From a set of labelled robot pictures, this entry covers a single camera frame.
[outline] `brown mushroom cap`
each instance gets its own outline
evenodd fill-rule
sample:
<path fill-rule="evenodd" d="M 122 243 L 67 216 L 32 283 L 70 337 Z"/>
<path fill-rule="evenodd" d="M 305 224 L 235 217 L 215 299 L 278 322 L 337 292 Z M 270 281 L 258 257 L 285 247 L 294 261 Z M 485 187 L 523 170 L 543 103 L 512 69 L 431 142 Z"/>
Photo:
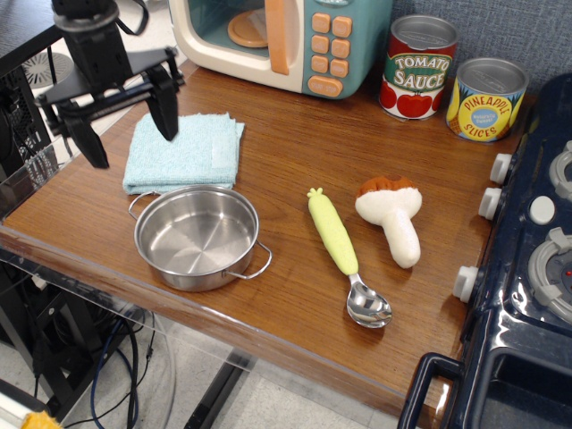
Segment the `brown mushroom cap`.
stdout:
<path fill-rule="evenodd" d="M 417 189 L 417 186 L 415 186 L 415 184 L 407 177 L 399 176 L 398 174 L 374 177 L 361 185 L 357 190 L 356 198 L 361 197 L 367 192 L 374 192 L 377 190 L 398 190 L 403 188 Z"/>

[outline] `navy blue stove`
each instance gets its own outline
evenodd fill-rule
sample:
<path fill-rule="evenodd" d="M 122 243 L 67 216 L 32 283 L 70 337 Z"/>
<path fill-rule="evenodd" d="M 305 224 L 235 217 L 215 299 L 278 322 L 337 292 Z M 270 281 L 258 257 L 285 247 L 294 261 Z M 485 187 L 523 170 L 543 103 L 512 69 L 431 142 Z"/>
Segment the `navy blue stove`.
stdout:
<path fill-rule="evenodd" d="M 421 359 L 399 428 L 415 427 L 435 376 L 452 380 L 441 427 L 572 427 L 572 74 L 543 87 L 491 179 L 483 260 L 453 291 L 468 303 L 461 359 Z"/>

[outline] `oven door handle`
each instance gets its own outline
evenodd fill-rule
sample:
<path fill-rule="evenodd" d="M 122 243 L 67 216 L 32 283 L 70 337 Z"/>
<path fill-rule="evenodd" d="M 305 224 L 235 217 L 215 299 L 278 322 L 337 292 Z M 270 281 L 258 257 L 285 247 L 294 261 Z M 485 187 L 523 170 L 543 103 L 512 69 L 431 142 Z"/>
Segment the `oven door handle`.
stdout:
<path fill-rule="evenodd" d="M 408 396 L 405 398 L 405 405 L 397 426 L 398 429 L 416 428 L 429 385 L 435 376 L 452 380 L 454 387 L 451 390 L 451 394 L 454 394 L 457 390 L 457 382 L 463 376 L 463 373 L 463 364 L 450 357 L 438 353 L 427 353 L 421 357 L 417 365 L 415 378 L 409 386 Z"/>
<path fill-rule="evenodd" d="M 270 68 L 275 73 L 289 75 L 286 46 L 286 12 L 284 0 L 265 0 L 266 35 Z"/>

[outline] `spoon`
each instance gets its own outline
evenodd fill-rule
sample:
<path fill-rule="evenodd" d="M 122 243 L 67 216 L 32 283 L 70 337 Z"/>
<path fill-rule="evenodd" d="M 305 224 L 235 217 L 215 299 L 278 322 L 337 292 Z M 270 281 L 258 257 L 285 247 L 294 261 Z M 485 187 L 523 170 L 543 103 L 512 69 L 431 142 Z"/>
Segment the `spoon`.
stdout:
<path fill-rule="evenodd" d="M 375 290 L 368 288 L 359 277 L 358 258 L 348 232 L 332 201 L 323 192 L 322 188 L 312 188 L 307 193 L 308 208 L 333 262 L 349 277 L 351 289 L 348 294 L 348 313 L 354 321 L 366 328 L 383 328 L 391 321 L 390 304 Z"/>

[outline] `light blue towel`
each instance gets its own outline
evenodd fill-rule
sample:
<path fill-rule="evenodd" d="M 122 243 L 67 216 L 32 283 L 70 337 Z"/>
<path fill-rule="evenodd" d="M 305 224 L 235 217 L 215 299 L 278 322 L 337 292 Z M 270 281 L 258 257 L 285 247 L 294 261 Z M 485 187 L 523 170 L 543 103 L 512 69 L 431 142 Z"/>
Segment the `light blue towel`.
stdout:
<path fill-rule="evenodd" d="M 243 130 L 244 123 L 228 114 L 194 114 L 179 118 L 179 133 L 168 141 L 146 114 L 133 134 L 123 177 L 125 192 L 165 193 L 195 184 L 232 188 Z"/>

